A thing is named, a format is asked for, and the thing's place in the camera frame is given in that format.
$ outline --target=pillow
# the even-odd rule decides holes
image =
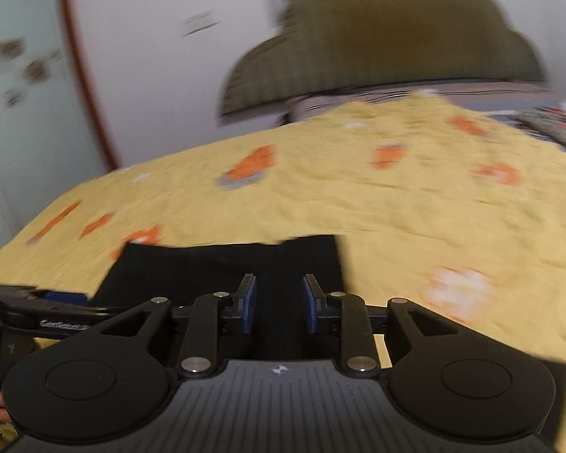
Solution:
[[[306,93],[418,80],[543,79],[491,0],[290,0],[280,35],[226,84],[228,114]]]

